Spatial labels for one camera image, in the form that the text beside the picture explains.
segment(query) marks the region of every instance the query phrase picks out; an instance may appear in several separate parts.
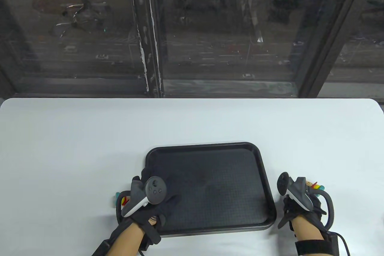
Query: white table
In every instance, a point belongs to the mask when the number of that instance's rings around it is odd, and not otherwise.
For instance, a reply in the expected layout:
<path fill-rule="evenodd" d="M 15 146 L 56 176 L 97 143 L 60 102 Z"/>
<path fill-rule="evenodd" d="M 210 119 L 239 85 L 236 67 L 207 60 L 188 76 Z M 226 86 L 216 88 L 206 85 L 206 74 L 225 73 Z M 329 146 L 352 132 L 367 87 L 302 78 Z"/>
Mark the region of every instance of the white table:
<path fill-rule="evenodd" d="M 275 201 L 283 171 L 319 181 L 351 255 L 383 255 L 383 112 L 373 100 L 325 99 L 7 100 L 0 255 L 91 255 L 116 227 L 114 193 L 150 149 L 237 141 L 260 149 Z M 146 255 L 281 256 L 295 251 L 286 230 L 164 238 Z"/>

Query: wrist strap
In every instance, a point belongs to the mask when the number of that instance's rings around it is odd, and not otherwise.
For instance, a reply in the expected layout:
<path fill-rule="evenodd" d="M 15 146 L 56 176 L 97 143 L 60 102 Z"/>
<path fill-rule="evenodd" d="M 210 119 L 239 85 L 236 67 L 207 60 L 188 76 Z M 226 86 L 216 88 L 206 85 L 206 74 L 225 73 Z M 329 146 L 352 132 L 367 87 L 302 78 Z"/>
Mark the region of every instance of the wrist strap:
<path fill-rule="evenodd" d="M 145 235 L 153 242 L 153 244 L 158 244 L 161 241 L 160 234 L 148 221 L 145 221 L 144 224 L 142 224 L 136 222 L 135 219 L 133 219 L 133 222 L 135 222 L 140 226 L 141 229 L 143 229 Z"/>
<path fill-rule="evenodd" d="M 125 221 L 121 222 L 118 227 L 113 230 L 111 233 L 111 237 L 109 239 L 103 240 L 103 242 L 99 245 L 99 247 L 96 249 L 96 251 L 92 254 L 92 256 L 104 256 L 108 253 L 108 251 L 111 249 L 111 246 L 114 244 L 116 239 L 120 236 L 120 234 L 127 229 L 133 221 L 131 219 L 126 219 Z"/>
<path fill-rule="evenodd" d="M 298 241 L 296 244 L 296 250 L 298 255 L 307 254 L 328 254 L 332 253 L 332 243 L 325 240 L 304 240 Z"/>

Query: teal object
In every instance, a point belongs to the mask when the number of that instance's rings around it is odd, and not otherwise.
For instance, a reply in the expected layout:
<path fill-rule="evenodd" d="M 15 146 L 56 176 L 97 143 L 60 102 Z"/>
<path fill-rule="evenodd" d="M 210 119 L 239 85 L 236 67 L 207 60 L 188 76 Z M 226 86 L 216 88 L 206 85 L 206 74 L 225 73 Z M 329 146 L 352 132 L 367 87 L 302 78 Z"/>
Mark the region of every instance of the teal object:
<path fill-rule="evenodd" d="M 115 194 L 115 205 L 118 205 L 118 198 L 119 198 L 120 192 L 116 192 Z"/>

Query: black tray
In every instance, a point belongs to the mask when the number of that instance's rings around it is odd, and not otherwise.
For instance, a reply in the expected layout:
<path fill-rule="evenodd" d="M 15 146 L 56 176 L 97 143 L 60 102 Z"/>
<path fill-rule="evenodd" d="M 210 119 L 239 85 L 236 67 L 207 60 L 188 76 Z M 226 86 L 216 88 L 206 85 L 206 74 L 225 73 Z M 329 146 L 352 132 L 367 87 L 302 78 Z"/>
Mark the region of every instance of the black tray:
<path fill-rule="evenodd" d="M 181 202 L 161 235 L 263 230 L 276 220 L 262 158 L 251 143 L 158 147 L 145 163 L 183 179 Z"/>

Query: window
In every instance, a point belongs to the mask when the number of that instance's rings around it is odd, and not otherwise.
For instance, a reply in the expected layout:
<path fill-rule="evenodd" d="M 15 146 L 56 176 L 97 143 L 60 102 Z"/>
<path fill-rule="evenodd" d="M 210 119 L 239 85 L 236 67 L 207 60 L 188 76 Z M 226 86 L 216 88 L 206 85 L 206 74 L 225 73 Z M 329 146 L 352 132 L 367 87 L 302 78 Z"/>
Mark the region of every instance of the window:
<path fill-rule="evenodd" d="M 296 97 L 344 0 L 154 0 L 164 93 Z"/>
<path fill-rule="evenodd" d="M 366 0 L 319 97 L 384 99 L 384 0 Z"/>
<path fill-rule="evenodd" d="M 16 92 L 147 91 L 131 0 L 0 0 L 0 68 Z"/>

